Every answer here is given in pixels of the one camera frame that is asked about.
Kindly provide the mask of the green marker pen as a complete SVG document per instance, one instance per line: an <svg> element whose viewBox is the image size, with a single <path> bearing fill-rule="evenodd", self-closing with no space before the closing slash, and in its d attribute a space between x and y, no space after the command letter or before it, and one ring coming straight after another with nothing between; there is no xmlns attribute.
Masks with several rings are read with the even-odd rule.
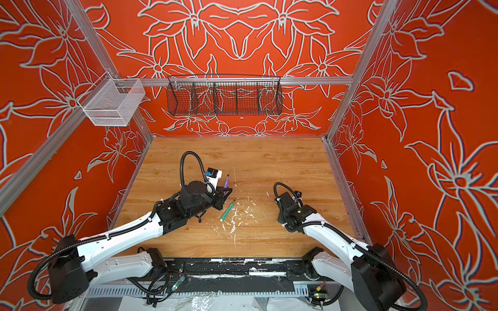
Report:
<svg viewBox="0 0 498 311"><path fill-rule="evenodd" d="M228 217L230 211L233 209L233 206L235 205L236 203L236 200L233 200L230 205L228 206L228 208L226 209L226 211L224 212L224 214L221 216L220 218L220 221L221 222L224 222L226 220L226 218Z"/></svg>

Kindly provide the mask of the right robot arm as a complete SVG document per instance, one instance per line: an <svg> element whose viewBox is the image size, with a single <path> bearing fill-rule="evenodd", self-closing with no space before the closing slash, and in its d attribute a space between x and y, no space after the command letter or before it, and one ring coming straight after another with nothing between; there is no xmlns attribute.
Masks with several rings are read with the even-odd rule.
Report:
<svg viewBox="0 0 498 311"><path fill-rule="evenodd" d="M407 287L384 247L350 237L289 193L281 194L275 201L278 222L285 229L303 233L325 247L307 254L313 272L352 291L365 310L390 310L397 306Z"/></svg>

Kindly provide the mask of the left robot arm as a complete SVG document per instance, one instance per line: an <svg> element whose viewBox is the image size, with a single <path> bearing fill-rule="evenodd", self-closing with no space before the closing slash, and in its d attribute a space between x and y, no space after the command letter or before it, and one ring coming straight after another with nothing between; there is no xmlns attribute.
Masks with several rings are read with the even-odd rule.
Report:
<svg viewBox="0 0 498 311"><path fill-rule="evenodd" d="M166 200L155 202L141 218L93 237L64 237L45 260L51 292L40 296L63 304L83 294L90 286L126 278L140 278L164 264L158 250L140 251L136 258L119 256L142 242L161 237L200 220L206 211L222 210L231 187L213 182L192 181Z"/></svg>

